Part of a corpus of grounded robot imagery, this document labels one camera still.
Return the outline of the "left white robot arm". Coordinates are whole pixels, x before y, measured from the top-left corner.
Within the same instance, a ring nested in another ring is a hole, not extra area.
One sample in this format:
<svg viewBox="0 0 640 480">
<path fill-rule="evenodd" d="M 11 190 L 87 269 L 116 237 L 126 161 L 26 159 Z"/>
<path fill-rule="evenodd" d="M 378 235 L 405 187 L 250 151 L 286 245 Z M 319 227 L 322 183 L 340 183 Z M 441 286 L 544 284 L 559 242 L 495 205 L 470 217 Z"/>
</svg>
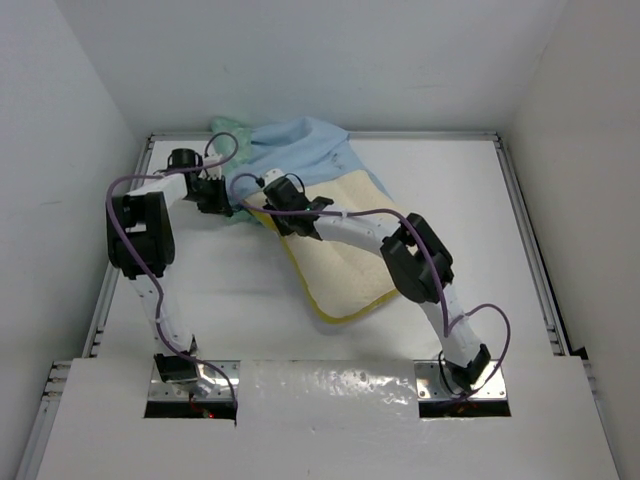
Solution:
<svg viewBox="0 0 640 480">
<path fill-rule="evenodd" d="M 115 180 L 107 190 L 106 233 L 109 261 L 133 286 L 156 343 L 160 380 L 193 397 L 211 394 L 220 368 L 197 357 L 197 342 L 171 292 L 176 245 L 170 208 L 195 204 L 203 213 L 229 216 L 220 155 L 173 150 L 164 168 Z"/>
</svg>

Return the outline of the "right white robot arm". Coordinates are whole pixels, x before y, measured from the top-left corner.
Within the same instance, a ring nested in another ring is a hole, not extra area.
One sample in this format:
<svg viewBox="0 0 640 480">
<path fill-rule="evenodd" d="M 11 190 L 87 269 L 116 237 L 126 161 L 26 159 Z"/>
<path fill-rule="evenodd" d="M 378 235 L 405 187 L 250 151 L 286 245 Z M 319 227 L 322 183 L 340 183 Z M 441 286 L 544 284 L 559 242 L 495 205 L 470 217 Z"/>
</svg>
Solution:
<svg viewBox="0 0 640 480">
<path fill-rule="evenodd" d="M 489 365 L 489 349 L 458 301 L 452 255 L 422 216 L 391 209 L 348 212 L 326 197 L 308 199 L 279 171 L 257 184 L 280 234 L 338 242 L 379 256 L 395 289 L 429 320 L 451 381 L 465 393 L 472 390 Z"/>
</svg>

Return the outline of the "green and blue pillowcase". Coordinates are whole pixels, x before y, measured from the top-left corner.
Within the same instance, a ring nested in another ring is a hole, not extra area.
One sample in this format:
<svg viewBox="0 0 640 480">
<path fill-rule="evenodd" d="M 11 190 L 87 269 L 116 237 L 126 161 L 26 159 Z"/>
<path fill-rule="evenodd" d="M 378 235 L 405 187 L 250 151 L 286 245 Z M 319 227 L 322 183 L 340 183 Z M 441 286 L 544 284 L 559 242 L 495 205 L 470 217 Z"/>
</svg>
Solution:
<svg viewBox="0 0 640 480">
<path fill-rule="evenodd" d="M 350 144 L 349 133 L 328 122 L 300 117 L 284 123 L 250 129 L 233 120 L 216 118 L 212 132 L 218 136 L 211 147 L 233 158 L 222 166 L 226 177 L 231 222 L 248 221 L 268 201 L 256 182 L 245 174 L 261 177 L 277 169 L 289 176 L 305 199 L 293 211 L 316 210 L 318 197 L 333 201 L 347 211 L 395 206 L 379 179 L 365 166 Z"/>
</svg>

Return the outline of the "cream pillow with yellow edge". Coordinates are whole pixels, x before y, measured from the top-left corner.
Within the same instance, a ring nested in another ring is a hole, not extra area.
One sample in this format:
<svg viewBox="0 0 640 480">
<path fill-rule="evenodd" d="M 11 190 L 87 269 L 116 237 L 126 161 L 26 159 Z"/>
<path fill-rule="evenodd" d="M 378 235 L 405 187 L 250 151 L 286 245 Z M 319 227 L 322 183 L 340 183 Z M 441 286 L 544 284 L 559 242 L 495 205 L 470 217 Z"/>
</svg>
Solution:
<svg viewBox="0 0 640 480">
<path fill-rule="evenodd" d="M 362 169 L 311 185 L 307 195 L 331 198 L 352 211 L 397 208 Z M 280 236 L 279 241 L 312 309 L 327 324 L 356 321 L 399 296 L 384 261 L 372 253 L 297 235 Z"/>
</svg>

